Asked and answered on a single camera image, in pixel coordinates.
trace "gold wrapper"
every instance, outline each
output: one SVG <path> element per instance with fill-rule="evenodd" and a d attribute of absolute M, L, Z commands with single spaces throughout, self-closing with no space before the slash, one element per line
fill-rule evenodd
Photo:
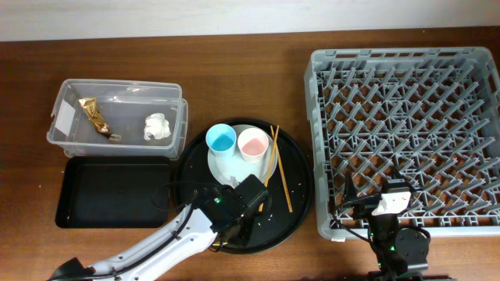
<path fill-rule="evenodd" d="M 81 108 L 87 114 L 88 119 L 94 125 L 95 130 L 105 138 L 110 141 L 120 141 L 121 136 L 115 133 L 111 133 L 111 127 L 104 120 L 101 113 L 97 110 L 97 99 L 96 98 L 81 98 L 78 100 L 80 102 Z"/>

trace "blue cup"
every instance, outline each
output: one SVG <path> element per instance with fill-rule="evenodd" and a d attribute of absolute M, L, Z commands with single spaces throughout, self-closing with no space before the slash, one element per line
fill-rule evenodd
<path fill-rule="evenodd" d="M 206 144 L 217 157 L 231 157 L 236 148 L 236 132 L 226 124 L 212 126 L 206 132 Z"/>

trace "white plate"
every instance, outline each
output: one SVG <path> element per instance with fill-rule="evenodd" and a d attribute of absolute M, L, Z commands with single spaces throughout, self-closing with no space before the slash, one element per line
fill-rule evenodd
<path fill-rule="evenodd" d="M 240 133 L 248 128 L 256 128 L 252 125 L 235 125 L 233 126 L 236 136 L 239 137 Z M 216 157 L 210 150 L 208 156 L 209 168 L 213 177 L 221 184 L 227 184 L 236 187 L 240 182 L 254 174 L 259 178 L 259 180 L 264 183 L 266 181 L 267 167 L 269 166 L 269 160 L 271 158 L 271 150 L 273 149 L 273 139 L 268 134 L 269 147 L 267 148 L 266 154 L 260 162 L 248 163 L 243 157 L 241 157 L 240 150 L 236 145 L 233 157 L 221 158 Z M 276 164 L 278 163 L 278 158 L 276 153 L 273 158 L 273 165 L 271 167 L 270 177 L 273 175 L 276 169 Z"/>

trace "black tray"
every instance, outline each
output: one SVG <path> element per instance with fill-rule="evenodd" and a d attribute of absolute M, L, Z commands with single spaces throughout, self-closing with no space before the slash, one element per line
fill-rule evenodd
<path fill-rule="evenodd" d="M 257 126 L 270 135 L 270 124 L 254 119 L 236 119 L 226 124 L 233 126 L 248 124 Z M 207 162 L 209 149 L 205 143 L 206 131 L 200 133 L 184 150 L 175 173 L 176 181 L 219 184 L 212 176 Z M 233 254 L 251 254 L 270 249 L 285 241 L 302 223 L 313 197 L 313 175 L 307 159 L 294 140 L 282 129 L 277 145 L 287 179 L 288 191 L 294 212 L 288 212 L 286 197 L 280 177 L 280 170 L 271 176 L 268 189 L 272 196 L 271 209 L 245 225 L 242 235 L 248 234 L 249 242 L 242 247 L 227 244 L 222 251 Z M 173 199 L 180 205 L 191 197 L 196 187 L 192 185 L 173 187 Z"/>
<path fill-rule="evenodd" d="M 160 187 L 170 182 L 170 175 L 170 160 L 165 157 L 73 157 L 66 164 L 55 224 L 160 227 L 167 214 L 152 204 L 152 194 L 157 205 L 167 206 L 169 189 Z"/>

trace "wooden stick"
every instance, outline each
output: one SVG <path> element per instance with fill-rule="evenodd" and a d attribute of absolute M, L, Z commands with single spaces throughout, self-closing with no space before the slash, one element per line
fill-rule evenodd
<path fill-rule="evenodd" d="M 271 133 L 274 137 L 274 130 L 272 126 L 271 126 Z M 288 211 L 294 212 L 293 208 L 291 207 L 290 194 L 288 193 L 288 187 L 287 187 L 287 180 L 285 179 L 284 176 L 283 165 L 281 165 L 280 149 L 278 147 L 276 147 L 276 153 L 278 156 L 278 165 L 280 166 L 281 181 L 283 182 L 284 196 L 287 198 Z"/>
<path fill-rule="evenodd" d="M 278 140 L 278 132 L 279 131 L 280 131 L 280 125 L 278 125 L 278 127 L 276 128 L 276 135 L 274 135 L 274 138 L 273 138 L 273 150 L 271 151 L 271 157 L 269 159 L 269 165 L 267 166 L 266 182 L 264 183 L 265 187 L 267 187 L 267 184 L 269 183 L 269 178 L 271 176 L 271 165 L 273 164 L 273 160 L 274 160 L 274 150 L 276 149 L 276 142 Z M 259 206 L 259 212 L 262 212 L 263 208 L 264 208 L 264 204 L 262 203 Z"/>

